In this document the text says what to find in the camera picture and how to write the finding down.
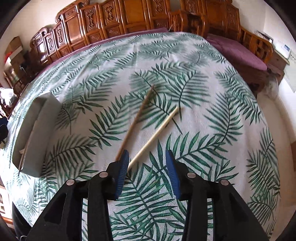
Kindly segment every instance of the chopstick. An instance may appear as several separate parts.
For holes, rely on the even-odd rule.
[[[178,106],[170,113],[170,115],[164,120],[161,126],[157,129],[157,131],[150,137],[150,139],[146,142],[146,144],[142,147],[142,149],[135,155],[135,157],[131,160],[128,165],[128,171],[132,168],[132,166],[138,161],[139,157],[143,154],[143,152],[147,149],[147,147],[155,140],[155,138],[162,132],[162,130],[167,126],[170,120],[174,117],[174,115],[179,111]]]
[[[118,153],[117,153],[117,155],[115,157],[115,161],[118,161],[120,159],[121,154],[122,154],[122,152],[124,150],[124,147],[125,147],[127,141],[129,140],[130,135],[132,134],[132,130],[134,129],[135,125],[137,124],[137,122],[138,122],[138,120],[139,120],[139,118],[141,116],[141,112],[144,110],[145,105],[148,103],[148,101],[150,99],[150,96],[153,93],[153,89],[154,89],[154,85],[151,86],[151,88],[150,88],[149,92],[147,93],[144,101],[142,102],[142,105],[141,105],[135,119],[133,120],[133,123],[131,124],[131,126],[130,126],[130,128],[129,128],[129,130],[128,130],[128,132],[127,132],[127,134],[126,134],[126,136],[125,136],[125,138],[124,138],[124,140],[123,140],[123,142],[121,144],[121,147],[120,147],[120,149],[119,149],[119,151],[118,151]]]

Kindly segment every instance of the seat cushion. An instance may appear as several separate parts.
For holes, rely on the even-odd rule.
[[[223,54],[230,63],[239,62],[255,69],[267,70],[266,64],[261,59],[237,41],[214,34],[208,34],[207,41]]]

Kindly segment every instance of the ribbed blue pad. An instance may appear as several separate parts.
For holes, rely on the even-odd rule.
[[[116,199],[121,195],[123,184],[124,184],[124,179],[126,177],[126,172],[128,170],[128,164],[129,164],[129,154],[127,150],[124,150],[121,157],[120,161],[122,161],[122,166],[119,171],[118,179],[117,179],[117,187],[116,187],[116,192],[115,196]]]
[[[174,195],[177,199],[181,197],[181,191],[180,191],[180,180],[176,172],[176,168],[174,165],[174,157],[172,157],[169,153],[169,151],[165,152],[165,161],[168,169],[168,176],[170,178],[170,183],[173,188]]]

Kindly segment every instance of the silver screw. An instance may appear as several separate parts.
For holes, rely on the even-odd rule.
[[[73,185],[75,183],[75,180],[74,179],[69,179],[67,182],[66,182],[66,184],[68,185],[68,186],[71,186],[71,185]]]
[[[99,176],[100,176],[101,178],[108,177],[108,172],[101,172],[101,173],[99,174]]]
[[[187,173],[187,176],[189,178],[195,178],[196,177],[196,174],[194,172],[189,172],[189,173]]]
[[[228,184],[229,184],[229,181],[227,181],[226,179],[222,179],[220,182],[224,186],[228,186]]]

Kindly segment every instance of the tiled floor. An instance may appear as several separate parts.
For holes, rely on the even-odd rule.
[[[286,227],[296,209],[296,179],[293,167],[290,140],[285,122],[274,101],[264,94],[258,95],[258,104],[267,120],[272,134],[279,162],[281,181],[281,203],[271,241],[275,240]]]

